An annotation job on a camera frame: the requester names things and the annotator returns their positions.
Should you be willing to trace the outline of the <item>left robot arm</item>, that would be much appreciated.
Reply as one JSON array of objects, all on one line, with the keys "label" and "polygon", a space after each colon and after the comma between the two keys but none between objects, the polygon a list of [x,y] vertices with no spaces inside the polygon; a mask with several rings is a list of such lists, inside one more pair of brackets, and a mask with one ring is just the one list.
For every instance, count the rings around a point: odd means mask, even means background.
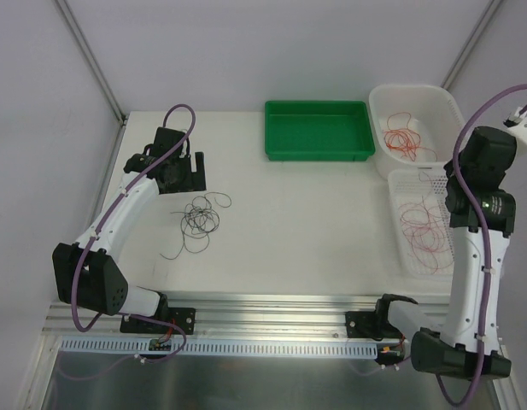
[{"label": "left robot arm", "polygon": [[153,143],[123,168],[117,191],[89,228],[52,254],[61,302],[113,316],[139,315],[148,331],[163,331],[169,312],[162,294],[128,283],[117,260],[141,213],[158,196],[204,191],[204,154],[190,151],[184,132],[157,129]]}]

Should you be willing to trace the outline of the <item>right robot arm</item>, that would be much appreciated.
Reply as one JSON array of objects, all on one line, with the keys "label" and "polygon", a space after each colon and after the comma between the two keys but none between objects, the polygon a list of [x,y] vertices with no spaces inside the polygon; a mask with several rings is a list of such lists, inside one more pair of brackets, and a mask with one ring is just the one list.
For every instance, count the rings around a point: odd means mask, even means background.
[{"label": "right robot arm", "polygon": [[476,127],[460,151],[460,171],[480,206],[484,222],[448,162],[446,207],[453,233],[454,274],[449,310],[439,326],[407,296],[382,295],[375,306],[376,337],[403,335],[418,372],[473,380],[507,378],[512,362],[499,352],[497,301],[504,256],[514,231],[516,202],[500,185],[517,151],[514,136]]}]

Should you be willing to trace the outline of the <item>green plastic tray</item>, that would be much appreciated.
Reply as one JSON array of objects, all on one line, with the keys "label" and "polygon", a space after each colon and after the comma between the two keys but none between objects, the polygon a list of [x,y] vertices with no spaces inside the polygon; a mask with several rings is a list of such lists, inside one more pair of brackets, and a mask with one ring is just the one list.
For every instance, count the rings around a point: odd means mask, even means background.
[{"label": "green plastic tray", "polygon": [[375,153],[362,101],[271,100],[264,116],[271,161],[366,161]]}]

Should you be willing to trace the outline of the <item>white solid plastic basket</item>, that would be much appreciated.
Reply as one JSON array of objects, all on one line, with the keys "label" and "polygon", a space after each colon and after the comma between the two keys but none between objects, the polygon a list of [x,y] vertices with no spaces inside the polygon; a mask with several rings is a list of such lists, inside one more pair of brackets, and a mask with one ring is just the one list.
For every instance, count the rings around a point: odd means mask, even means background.
[{"label": "white solid plastic basket", "polygon": [[434,85],[379,85],[369,109],[378,174],[397,169],[440,168],[448,162],[464,118],[452,95]]}]

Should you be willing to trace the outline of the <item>white perforated plastic basket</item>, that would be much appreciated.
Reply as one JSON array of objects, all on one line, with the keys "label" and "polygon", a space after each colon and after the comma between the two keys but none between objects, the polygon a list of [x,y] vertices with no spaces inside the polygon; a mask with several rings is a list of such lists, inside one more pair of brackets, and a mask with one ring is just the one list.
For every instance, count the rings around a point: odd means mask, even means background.
[{"label": "white perforated plastic basket", "polygon": [[389,207],[403,271],[420,280],[449,282],[454,273],[453,231],[442,169],[399,169],[388,176]]}]

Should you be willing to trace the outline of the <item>left aluminium frame post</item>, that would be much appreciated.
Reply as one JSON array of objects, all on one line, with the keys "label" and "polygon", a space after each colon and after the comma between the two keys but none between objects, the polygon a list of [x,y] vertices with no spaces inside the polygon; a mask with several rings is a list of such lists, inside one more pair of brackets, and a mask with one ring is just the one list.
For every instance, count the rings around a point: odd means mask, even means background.
[{"label": "left aluminium frame post", "polygon": [[53,0],[53,5],[56,7],[59,15],[61,16],[64,24],[73,38],[79,53],[88,67],[91,76],[97,83],[99,91],[102,93],[104,100],[110,108],[115,119],[122,125],[127,116],[124,110],[121,108],[118,99],[116,98],[112,88],[109,85],[108,80],[83,32],[78,19],[73,12],[73,9],[67,0]]}]

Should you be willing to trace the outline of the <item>aluminium frame post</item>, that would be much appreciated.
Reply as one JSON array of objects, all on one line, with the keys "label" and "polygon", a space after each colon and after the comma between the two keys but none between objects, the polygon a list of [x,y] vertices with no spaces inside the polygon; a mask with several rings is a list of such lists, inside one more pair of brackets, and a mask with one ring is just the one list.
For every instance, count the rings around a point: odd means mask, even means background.
[{"label": "aluminium frame post", "polygon": [[466,41],[460,48],[458,55],[455,57],[452,65],[447,71],[441,87],[447,91],[450,91],[456,81],[459,79],[467,63],[471,59],[475,49],[478,47],[484,34],[489,29],[489,26],[496,19],[503,5],[507,3],[505,0],[490,0],[485,5],[483,12],[478,17],[474,27],[470,31],[470,34],[466,38]]},{"label": "aluminium frame post", "polygon": [[127,116],[124,110],[121,108],[118,99],[116,98],[112,88],[109,85],[108,80],[83,32],[78,19],[73,12],[73,9],[67,0],[53,0],[53,5],[56,7],[59,15],[61,16],[64,24],[73,38],[79,53],[88,67],[91,76],[97,83],[99,91],[102,93],[104,100],[110,108],[115,119],[122,125]]}]

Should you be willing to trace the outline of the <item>aluminium mounting rail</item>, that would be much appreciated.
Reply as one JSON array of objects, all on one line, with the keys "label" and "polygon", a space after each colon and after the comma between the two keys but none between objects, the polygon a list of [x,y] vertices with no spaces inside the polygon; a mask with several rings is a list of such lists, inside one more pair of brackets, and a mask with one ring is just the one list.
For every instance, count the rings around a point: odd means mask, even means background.
[{"label": "aluminium mounting rail", "polygon": [[[345,341],[345,313],[370,311],[380,296],[242,295],[168,292],[172,307],[196,310],[192,338],[269,341]],[[410,296],[423,312],[443,323],[448,296]],[[70,307],[52,302],[42,333],[54,336],[120,336],[120,318],[102,316],[86,333],[77,332]]]}]

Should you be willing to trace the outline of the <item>right aluminium frame post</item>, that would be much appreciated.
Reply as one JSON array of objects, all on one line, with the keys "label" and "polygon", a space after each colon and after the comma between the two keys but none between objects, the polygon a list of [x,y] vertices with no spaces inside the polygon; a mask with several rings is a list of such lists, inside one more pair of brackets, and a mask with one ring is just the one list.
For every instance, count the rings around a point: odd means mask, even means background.
[{"label": "right aluminium frame post", "polygon": [[455,57],[452,65],[447,71],[441,87],[447,91],[450,91],[456,81],[459,79],[467,63],[471,59],[475,49],[478,47],[484,34],[489,29],[489,26],[496,19],[503,5],[507,3],[505,0],[490,0],[485,5],[483,12],[478,17],[474,27],[470,31],[470,34],[466,38],[466,41],[460,48],[458,55]]}]

